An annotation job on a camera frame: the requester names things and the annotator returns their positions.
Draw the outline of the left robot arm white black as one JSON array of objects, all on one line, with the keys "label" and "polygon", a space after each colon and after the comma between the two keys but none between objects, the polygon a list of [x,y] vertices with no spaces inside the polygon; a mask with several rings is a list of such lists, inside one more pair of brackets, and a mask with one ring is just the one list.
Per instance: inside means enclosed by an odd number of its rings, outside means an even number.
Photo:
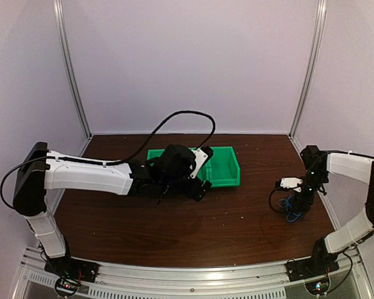
[{"label": "left robot arm white black", "polygon": [[64,155],[38,142],[17,168],[12,206],[32,227],[54,268],[70,277],[77,271],[77,262],[69,257],[67,242],[46,205],[48,190],[80,189],[158,199],[184,194],[199,202],[211,183],[198,173],[212,157],[209,146],[169,145],[159,157],[146,161],[107,161]]}]

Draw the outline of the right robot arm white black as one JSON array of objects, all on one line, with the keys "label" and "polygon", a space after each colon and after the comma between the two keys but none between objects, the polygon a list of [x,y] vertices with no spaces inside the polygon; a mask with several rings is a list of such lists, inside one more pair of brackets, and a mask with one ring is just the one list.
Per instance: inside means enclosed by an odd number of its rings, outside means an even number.
[{"label": "right robot arm white black", "polygon": [[308,212],[315,193],[325,192],[326,184],[332,187],[332,197],[341,196],[344,204],[353,204],[358,212],[339,229],[316,241],[307,270],[320,275],[336,255],[374,234],[374,156],[308,145],[300,157],[306,173],[293,200],[295,212]]}]

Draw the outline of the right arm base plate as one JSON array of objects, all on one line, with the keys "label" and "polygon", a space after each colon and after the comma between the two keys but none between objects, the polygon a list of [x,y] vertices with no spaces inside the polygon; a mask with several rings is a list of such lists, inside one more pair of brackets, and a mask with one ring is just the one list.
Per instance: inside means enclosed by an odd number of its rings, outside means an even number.
[{"label": "right arm base plate", "polygon": [[311,261],[311,258],[302,260],[290,259],[285,263],[286,273],[290,282],[326,275],[329,272],[337,271],[339,268],[339,264],[336,261],[316,264]]}]

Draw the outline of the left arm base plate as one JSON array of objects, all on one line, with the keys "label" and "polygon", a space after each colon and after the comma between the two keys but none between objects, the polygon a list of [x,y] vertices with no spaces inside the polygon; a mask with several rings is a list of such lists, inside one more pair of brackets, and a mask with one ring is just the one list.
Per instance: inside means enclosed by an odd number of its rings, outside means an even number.
[{"label": "left arm base plate", "polygon": [[60,258],[46,258],[44,270],[59,277],[69,278],[76,282],[94,283],[98,273],[98,264],[64,256]]}]

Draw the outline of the green bin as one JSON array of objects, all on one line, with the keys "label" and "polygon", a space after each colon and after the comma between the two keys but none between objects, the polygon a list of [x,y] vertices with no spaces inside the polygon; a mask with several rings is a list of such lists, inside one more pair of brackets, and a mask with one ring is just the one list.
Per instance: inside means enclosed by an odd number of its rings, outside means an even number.
[{"label": "green bin", "polygon": [[147,162],[158,168],[166,168],[174,155],[171,149],[149,149],[147,153]]},{"label": "green bin", "polygon": [[241,169],[232,146],[212,147],[212,158],[200,169],[198,177],[212,188],[239,187]]}]

